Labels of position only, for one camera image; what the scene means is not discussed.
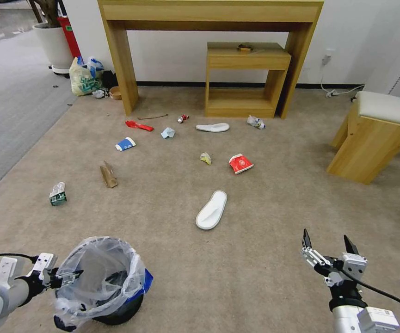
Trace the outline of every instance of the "potted plant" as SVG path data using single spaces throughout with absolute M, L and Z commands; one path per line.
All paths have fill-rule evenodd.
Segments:
M 56 74 L 68 74 L 72 64 L 72 54 L 64 32 L 58 21 L 57 0 L 34 0 L 43 11 L 47 22 L 33 27 L 36 31 L 44 52 L 52 64 L 52 70 Z

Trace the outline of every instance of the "carpet floor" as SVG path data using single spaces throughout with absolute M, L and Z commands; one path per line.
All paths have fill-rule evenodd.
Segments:
M 0 180 L 76 100 L 48 65 L 34 31 L 0 41 Z
M 109 235 L 128 241 L 154 275 L 131 321 L 90 321 L 81 332 L 332 332 L 329 289 L 300 256 L 304 227 L 324 255 L 340 256 L 347 234 L 369 260 L 364 281 L 400 297 L 400 153 L 371 185 L 325 172 L 347 96 L 297 90 L 288 118 L 267 119 L 264 130 L 242 118 L 204 118 L 201 88 L 140 88 L 140 96 L 128 119 L 169 114 L 140 121 L 154 132 L 126 127 L 119 101 L 82 97 L 0 181 L 0 252 L 53 252 L 61 262 L 82 239 Z M 190 118 L 178 124 L 182 113 Z M 230 130 L 195 130 L 218 122 Z M 176 134 L 163 140 L 167 126 Z M 136 147 L 116 151 L 125 136 Z M 234 175 L 228 160 L 237 153 L 254 168 Z M 113 189 L 102 180 L 103 160 L 118 176 Z M 68 202 L 52 207 L 59 181 Z M 222 219 L 200 230 L 195 217 L 218 189 L 228 195 Z M 400 305 L 363 296 L 400 321 Z M 49 291 L 0 332 L 57 332 L 53 313 Z

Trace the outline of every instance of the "wooden bowl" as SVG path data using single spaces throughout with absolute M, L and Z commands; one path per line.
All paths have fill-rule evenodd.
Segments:
M 112 99 L 120 100 L 121 99 L 120 87 L 118 87 L 118 86 L 112 87 L 109 90 L 109 96 Z

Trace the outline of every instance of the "baseboard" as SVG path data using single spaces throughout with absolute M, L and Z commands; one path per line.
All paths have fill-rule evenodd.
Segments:
M 137 81 L 139 86 L 182 86 L 182 87 L 204 87 L 205 82 L 180 82 L 180 81 Z M 325 89 L 352 89 L 361 84 L 331 84 L 325 83 Z M 211 87 L 226 88 L 263 88 L 264 83 L 258 82 L 211 82 Z M 321 89 L 320 83 L 297 83 L 300 89 Z

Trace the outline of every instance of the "wooden stool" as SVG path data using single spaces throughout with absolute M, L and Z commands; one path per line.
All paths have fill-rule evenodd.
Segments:
M 400 150 L 400 98 L 359 92 L 331 145 L 329 173 L 369 184 Z
M 291 55 L 277 43 L 250 43 L 251 51 L 238 50 L 239 43 L 208 43 L 206 65 L 207 117 L 274 117 Z M 211 69 L 268 69 L 264 89 L 211 89 Z

